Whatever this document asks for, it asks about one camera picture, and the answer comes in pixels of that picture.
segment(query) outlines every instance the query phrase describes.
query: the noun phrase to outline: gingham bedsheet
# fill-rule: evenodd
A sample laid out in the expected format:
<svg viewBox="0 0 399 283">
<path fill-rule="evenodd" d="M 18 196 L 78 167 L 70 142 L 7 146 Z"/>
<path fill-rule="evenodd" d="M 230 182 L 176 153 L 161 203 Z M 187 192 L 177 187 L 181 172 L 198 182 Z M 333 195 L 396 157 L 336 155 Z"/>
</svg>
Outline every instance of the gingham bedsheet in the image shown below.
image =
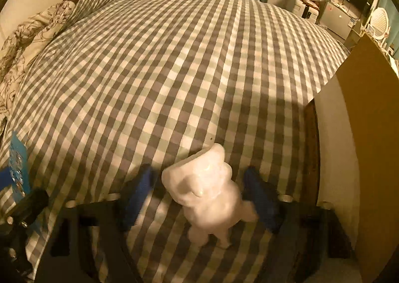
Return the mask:
<svg viewBox="0 0 399 283">
<path fill-rule="evenodd" d="M 17 131 L 33 186 L 50 197 L 30 261 L 37 266 L 65 201 L 98 201 L 140 164 L 160 172 L 205 142 L 224 146 L 239 185 L 253 165 L 297 197 L 303 108 L 345 58 L 318 26 L 255 0 L 116 0 L 78 20 L 29 70 L 1 150 L 6 164 Z M 145 282 L 254 281 L 271 236 L 261 223 L 239 222 L 227 250 L 215 239 L 192 246 L 188 227 L 158 181 L 127 235 Z M 96 235 L 94 250 L 105 280 Z"/>
</svg>

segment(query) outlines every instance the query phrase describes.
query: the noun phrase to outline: white toy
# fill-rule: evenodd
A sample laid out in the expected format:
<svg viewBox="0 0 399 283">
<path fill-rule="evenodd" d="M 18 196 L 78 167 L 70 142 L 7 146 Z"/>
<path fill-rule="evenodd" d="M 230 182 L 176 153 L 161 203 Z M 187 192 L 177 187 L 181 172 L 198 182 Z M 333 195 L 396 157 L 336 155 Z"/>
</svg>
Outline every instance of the white toy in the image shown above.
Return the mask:
<svg viewBox="0 0 399 283">
<path fill-rule="evenodd" d="M 252 202 L 241 199 L 224 158 L 224 148 L 215 143 L 162 172 L 162 183 L 191 223 L 188 239 L 199 247 L 213 233 L 217 245 L 228 248 L 230 227 L 240 220 L 257 220 Z"/>
</svg>

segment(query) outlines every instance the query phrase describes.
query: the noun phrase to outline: small white sculpture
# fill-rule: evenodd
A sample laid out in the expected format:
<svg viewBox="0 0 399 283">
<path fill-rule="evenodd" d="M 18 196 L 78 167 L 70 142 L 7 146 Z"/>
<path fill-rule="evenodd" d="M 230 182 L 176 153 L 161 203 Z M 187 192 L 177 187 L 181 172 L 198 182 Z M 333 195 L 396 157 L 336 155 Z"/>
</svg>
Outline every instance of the small white sculpture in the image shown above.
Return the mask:
<svg viewBox="0 0 399 283">
<path fill-rule="evenodd" d="M 240 220 L 257 220 L 252 202 L 242 200 L 231 180 L 232 170 L 224 158 L 224 148 L 215 143 L 162 172 L 162 183 L 191 223 L 188 239 L 199 247 L 212 233 L 220 248 L 228 248 L 230 227 Z"/>
</svg>

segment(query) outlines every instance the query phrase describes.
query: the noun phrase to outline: bed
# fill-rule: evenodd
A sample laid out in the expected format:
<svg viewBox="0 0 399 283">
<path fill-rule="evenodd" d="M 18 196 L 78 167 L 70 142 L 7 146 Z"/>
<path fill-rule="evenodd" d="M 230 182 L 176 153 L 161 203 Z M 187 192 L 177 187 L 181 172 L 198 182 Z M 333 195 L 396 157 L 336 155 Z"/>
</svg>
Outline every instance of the bed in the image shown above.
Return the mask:
<svg viewBox="0 0 399 283">
<path fill-rule="evenodd" d="M 27 246 L 35 270 L 66 201 L 99 201 L 141 164 L 160 174 L 211 142 L 224 146 L 240 186 L 252 165 L 298 199 L 304 106 L 348 54 L 318 26 L 255 0 L 64 0 L 4 50 L 13 55 L 0 61 L 0 162 L 14 130 L 31 183 L 50 197 Z M 5 212 L 11 190 L 0 196 Z M 144 282 L 255 280 L 271 237 L 261 223 L 235 225 L 227 250 L 212 239 L 195 248 L 188 227 L 158 181 L 126 235 Z M 95 229 L 93 250 L 104 281 Z"/>
</svg>

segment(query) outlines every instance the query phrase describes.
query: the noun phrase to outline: blue sticker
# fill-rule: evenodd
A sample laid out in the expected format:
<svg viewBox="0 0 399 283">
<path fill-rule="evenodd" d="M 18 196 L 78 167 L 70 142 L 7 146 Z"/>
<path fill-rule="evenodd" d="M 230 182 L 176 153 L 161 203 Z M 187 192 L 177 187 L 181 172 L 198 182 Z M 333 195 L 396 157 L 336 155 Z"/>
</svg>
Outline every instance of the blue sticker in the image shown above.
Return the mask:
<svg viewBox="0 0 399 283">
<path fill-rule="evenodd" d="M 13 180 L 12 191 L 16 203 L 30 193 L 29 174 L 27 171 L 27 151 L 15 132 L 11 135 L 9 146 L 9 172 Z"/>
</svg>

